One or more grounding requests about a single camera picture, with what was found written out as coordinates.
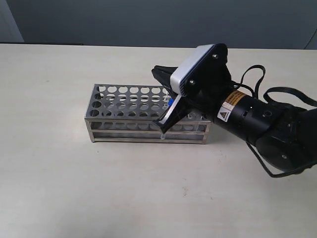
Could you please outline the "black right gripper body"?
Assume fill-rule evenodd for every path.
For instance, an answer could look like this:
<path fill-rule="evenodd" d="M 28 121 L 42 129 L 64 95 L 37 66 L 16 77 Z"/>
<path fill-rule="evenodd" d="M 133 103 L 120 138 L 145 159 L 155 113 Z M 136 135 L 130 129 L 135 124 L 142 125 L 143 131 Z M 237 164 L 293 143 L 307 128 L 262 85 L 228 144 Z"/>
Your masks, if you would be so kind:
<path fill-rule="evenodd" d="M 228 48 L 217 43 L 205 60 L 185 81 L 185 98 L 192 109 L 209 119 L 216 116 L 221 97 L 229 87 L 231 75 L 227 68 Z"/>

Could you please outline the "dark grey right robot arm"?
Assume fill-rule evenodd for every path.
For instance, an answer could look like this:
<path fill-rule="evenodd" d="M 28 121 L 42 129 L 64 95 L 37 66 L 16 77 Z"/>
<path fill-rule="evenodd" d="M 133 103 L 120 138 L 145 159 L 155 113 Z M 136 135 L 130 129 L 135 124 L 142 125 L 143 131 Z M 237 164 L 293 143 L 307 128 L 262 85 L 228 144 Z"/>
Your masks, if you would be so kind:
<path fill-rule="evenodd" d="M 240 91 L 227 68 L 225 44 L 201 45 L 180 66 L 157 65 L 153 77 L 167 90 L 172 104 L 154 121 L 167 132 L 191 112 L 226 129 L 246 142 L 265 171 L 280 170 L 278 178 L 300 174 L 317 163 L 317 103 L 290 87 L 270 92 L 294 95 L 310 110 L 273 100 L 259 99 L 260 83 L 249 94 Z"/>

